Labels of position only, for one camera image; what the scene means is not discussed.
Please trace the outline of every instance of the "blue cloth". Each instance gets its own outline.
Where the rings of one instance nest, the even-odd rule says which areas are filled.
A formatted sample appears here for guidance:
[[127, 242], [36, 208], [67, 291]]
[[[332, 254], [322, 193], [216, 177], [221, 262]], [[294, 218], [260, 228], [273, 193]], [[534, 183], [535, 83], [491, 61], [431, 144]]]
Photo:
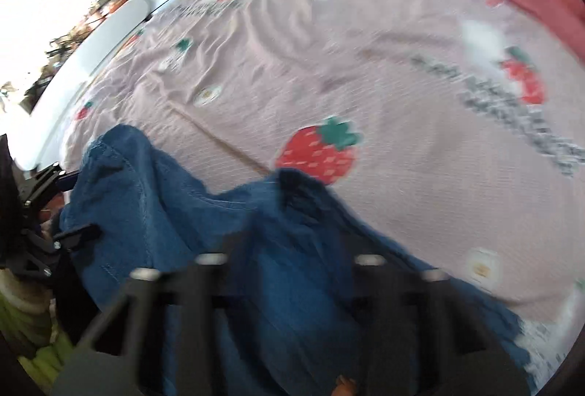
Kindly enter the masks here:
[[[352, 256], [342, 234], [367, 238], [397, 268], [431, 268], [298, 171], [212, 195], [127, 125], [86, 153], [60, 224], [67, 231], [86, 223], [100, 225], [103, 236], [75, 253], [74, 264], [100, 308], [134, 268], [181, 269], [216, 250], [226, 234], [246, 231], [232, 266], [232, 281], [247, 296], [244, 309], [218, 316], [227, 391], [238, 396], [325, 395], [338, 375], [356, 376], [361, 328], [347, 310]], [[517, 365], [529, 363], [514, 345], [518, 317], [472, 285], [454, 284]], [[173, 392], [172, 356], [167, 364]]]

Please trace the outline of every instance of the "blue object on bed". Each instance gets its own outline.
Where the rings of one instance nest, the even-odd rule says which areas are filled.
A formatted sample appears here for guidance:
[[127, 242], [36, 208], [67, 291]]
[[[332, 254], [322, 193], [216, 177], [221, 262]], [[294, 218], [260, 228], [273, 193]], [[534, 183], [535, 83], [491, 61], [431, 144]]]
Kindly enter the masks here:
[[[338, 375], [355, 377], [361, 329], [348, 312], [351, 258], [344, 233], [383, 246], [397, 268], [430, 265], [352, 216], [320, 182], [294, 170], [212, 195], [137, 129], [117, 125], [86, 153], [61, 229], [96, 223], [102, 238], [75, 253], [74, 264], [101, 308], [137, 267], [168, 272], [245, 230], [232, 266], [245, 310], [218, 315], [227, 392], [238, 396], [330, 394]], [[466, 282], [453, 280], [519, 367], [518, 317]], [[169, 340], [176, 334], [171, 324]], [[173, 393], [173, 356], [166, 392]]]

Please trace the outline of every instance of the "bed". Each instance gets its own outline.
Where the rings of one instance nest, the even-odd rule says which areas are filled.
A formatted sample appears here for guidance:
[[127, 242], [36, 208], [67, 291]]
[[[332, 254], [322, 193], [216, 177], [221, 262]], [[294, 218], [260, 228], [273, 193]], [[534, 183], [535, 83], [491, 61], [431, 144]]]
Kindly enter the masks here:
[[506, 303], [541, 389], [585, 323], [581, 0], [182, 0], [68, 113], [77, 169], [118, 123], [213, 192], [279, 166]]

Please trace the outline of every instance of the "blue garment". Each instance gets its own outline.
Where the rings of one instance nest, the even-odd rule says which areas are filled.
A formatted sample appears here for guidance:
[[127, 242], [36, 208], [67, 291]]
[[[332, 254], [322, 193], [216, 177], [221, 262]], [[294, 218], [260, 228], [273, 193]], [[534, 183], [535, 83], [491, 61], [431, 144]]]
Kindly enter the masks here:
[[[67, 231], [86, 223], [100, 225], [103, 236], [75, 253], [74, 264], [100, 308], [134, 268], [181, 269], [216, 250], [226, 234], [246, 231], [232, 266], [245, 308], [218, 316], [227, 391], [238, 396], [325, 395], [338, 375], [356, 376], [361, 329], [347, 310], [352, 256], [343, 233], [367, 238], [397, 268], [431, 268], [298, 171], [212, 195], [127, 125], [86, 153], [60, 224]], [[518, 317], [472, 285], [453, 283], [517, 365], [528, 364], [528, 353], [514, 345]], [[172, 356], [167, 362], [172, 392]]]

